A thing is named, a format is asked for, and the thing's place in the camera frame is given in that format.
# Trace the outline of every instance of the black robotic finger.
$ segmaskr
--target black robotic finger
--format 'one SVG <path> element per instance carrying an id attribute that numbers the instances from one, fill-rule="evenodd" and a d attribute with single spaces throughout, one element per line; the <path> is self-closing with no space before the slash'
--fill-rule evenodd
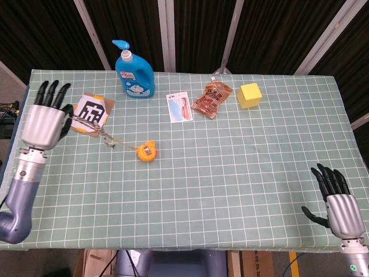
<path id="1" fill-rule="evenodd" d="M 337 179 L 338 185 L 341 187 L 342 193 L 350 194 L 345 177 L 337 169 L 333 170 L 333 174 Z"/>
<path id="2" fill-rule="evenodd" d="M 329 168 L 329 167 L 325 167 L 325 170 L 327 171 L 327 174 L 329 176 L 329 180 L 332 183 L 333 187 L 334 187 L 334 191 L 338 194 L 342 194 L 343 190 L 341 188 L 341 186 L 338 184 L 338 180 L 336 178 L 336 176 L 334 175 L 333 171 Z"/>
<path id="3" fill-rule="evenodd" d="M 71 104 L 67 104 L 62 108 L 62 111 L 65 113 L 65 115 L 69 115 L 69 117 L 73 116 L 74 108 Z"/>
<path id="4" fill-rule="evenodd" d="M 65 124 L 62 128 L 62 132 L 60 133 L 59 140 L 61 140 L 62 138 L 64 138 L 68 134 L 68 131 L 69 131 L 70 126 L 71 126 L 71 122 L 72 122 L 71 118 L 70 117 L 67 118 L 67 120 L 65 121 Z"/>
<path id="5" fill-rule="evenodd" d="M 326 228 L 330 228 L 329 227 L 329 223 L 328 220 L 325 218 L 320 218 L 319 216 L 313 215 L 310 210 L 308 208 L 306 208 L 305 206 L 301 207 L 303 213 L 307 216 L 307 218 L 309 218 L 312 222 L 315 222 L 321 226 L 324 226 Z"/>
<path id="6" fill-rule="evenodd" d="M 54 97 L 55 89 L 57 88 L 58 84 L 59 84 L 58 80 L 55 80 L 54 82 L 52 82 L 45 96 L 45 100 L 43 103 L 44 106 L 47 106 L 47 107 L 51 106 L 52 98 Z"/>
<path id="7" fill-rule="evenodd" d="M 327 196 L 331 194 L 330 191 L 329 191 L 329 187 L 325 184 L 325 182 L 323 180 L 323 176 L 318 170 L 316 170 L 315 168 L 312 167 L 311 172 L 317 178 L 319 188 L 321 190 L 324 202 L 327 202 Z"/>
<path id="8" fill-rule="evenodd" d="M 320 163 L 317 164 L 318 168 L 321 170 L 322 172 L 322 175 L 323 175 L 323 180 L 325 182 L 325 184 L 328 186 L 329 188 L 329 194 L 336 194 L 336 190 L 334 188 L 334 185 L 333 185 L 333 180 L 331 180 L 329 178 L 329 175 L 328 175 L 328 172 L 327 170 L 325 169 L 325 167 L 323 167 L 323 165 L 321 165 Z"/>
<path id="9" fill-rule="evenodd" d="M 35 105 L 42 105 L 42 101 L 44 100 L 45 89 L 47 88 L 47 86 L 48 81 L 43 82 L 42 85 L 40 86 L 39 90 L 37 91 Z"/>
<path id="10" fill-rule="evenodd" d="M 62 86 L 62 88 L 60 89 L 58 95 L 55 98 L 54 104 L 52 105 L 53 108 L 57 108 L 57 109 L 60 108 L 60 106 L 63 102 L 64 96 L 65 96 L 65 93 L 67 92 L 67 90 L 69 88 L 70 88 L 70 83 L 67 83 L 64 86 Z"/>

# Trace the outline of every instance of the table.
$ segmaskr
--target table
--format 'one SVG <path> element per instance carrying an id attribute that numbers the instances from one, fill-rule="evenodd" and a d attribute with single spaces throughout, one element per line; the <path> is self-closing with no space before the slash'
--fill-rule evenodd
<path id="1" fill-rule="evenodd" d="M 241 110 L 233 92 L 215 119 L 193 111 L 194 121 L 171 124 L 166 94 L 187 91 L 192 103 L 210 77 L 155 73 L 155 95 L 137 100 L 115 72 L 34 70 L 0 192 L 44 80 L 72 83 L 64 103 L 84 92 L 114 99 L 105 130 L 133 145 L 155 140 L 159 155 L 140 162 L 129 148 L 71 131 L 48 153 L 31 234 L 0 248 L 337 251 L 340 240 L 300 209 L 326 216 L 310 173 L 317 162 L 347 177 L 368 226 L 368 172 L 333 77 L 218 75 L 235 92 L 257 83 L 259 106 Z"/>

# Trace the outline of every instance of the yellow cube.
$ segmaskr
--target yellow cube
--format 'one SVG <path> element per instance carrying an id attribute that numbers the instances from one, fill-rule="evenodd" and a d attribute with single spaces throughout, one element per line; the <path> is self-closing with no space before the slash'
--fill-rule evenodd
<path id="1" fill-rule="evenodd" d="M 251 108 L 259 104 L 262 98 L 261 91 L 257 83 L 242 85 L 237 92 L 238 102 L 241 108 Z"/>

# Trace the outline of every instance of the cable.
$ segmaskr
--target cable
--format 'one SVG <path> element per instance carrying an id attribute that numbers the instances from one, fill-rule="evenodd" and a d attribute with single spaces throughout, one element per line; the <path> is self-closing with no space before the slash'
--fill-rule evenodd
<path id="1" fill-rule="evenodd" d="M 132 257 L 131 257 L 131 254 L 128 252 L 128 250 L 126 250 L 126 253 L 128 255 L 128 259 L 129 261 L 131 262 L 131 266 L 132 266 L 132 270 L 133 270 L 133 275 L 134 277 L 140 277 L 140 275 L 138 274 L 138 271 L 136 269 L 136 266 L 134 265 L 133 263 L 133 260 L 132 260 Z"/>
<path id="2" fill-rule="evenodd" d="M 304 255 L 306 253 L 302 253 L 300 255 L 298 255 L 296 258 L 294 258 L 294 260 L 292 262 L 290 262 L 290 264 L 286 267 L 285 271 L 283 272 L 282 274 L 282 277 L 284 277 L 284 275 L 287 273 L 287 270 L 291 267 L 291 265 L 299 258 L 301 257 L 302 255 Z"/>
<path id="3" fill-rule="evenodd" d="M 103 269 L 103 272 L 100 273 L 99 277 L 102 277 L 105 270 L 109 267 L 109 265 L 114 261 L 114 259 L 116 258 L 116 256 L 118 255 L 119 250 L 116 251 L 115 255 L 113 256 L 113 258 L 111 258 L 110 262 L 105 266 L 105 268 Z"/>
<path id="4" fill-rule="evenodd" d="M 1 207 L 4 205 L 6 198 L 7 198 L 7 195 L 6 195 L 6 196 L 4 197 L 4 199 L 1 201 L 0 209 L 1 209 Z"/>

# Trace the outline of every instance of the gray floor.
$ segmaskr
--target gray floor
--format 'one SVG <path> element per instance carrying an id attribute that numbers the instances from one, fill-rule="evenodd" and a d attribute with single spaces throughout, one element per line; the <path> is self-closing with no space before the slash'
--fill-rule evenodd
<path id="1" fill-rule="evenodd" d="M 22 101 L 24 89 L 0 69 L 0 103 Z M 0 160 L 6 157 L 8 140 L 0 141 Z M 0 277 L 41 277 L 51 271 L 76 264 L 77 249 L 32 249 L 29 251 L 0 251 Z M 276 276 L 282 276 L 289 264 L 288 253 L 273 254 Z M 347 276 L 339 253 L 305 254 L 299 259 L 301 277 L 340 277 Z"/>

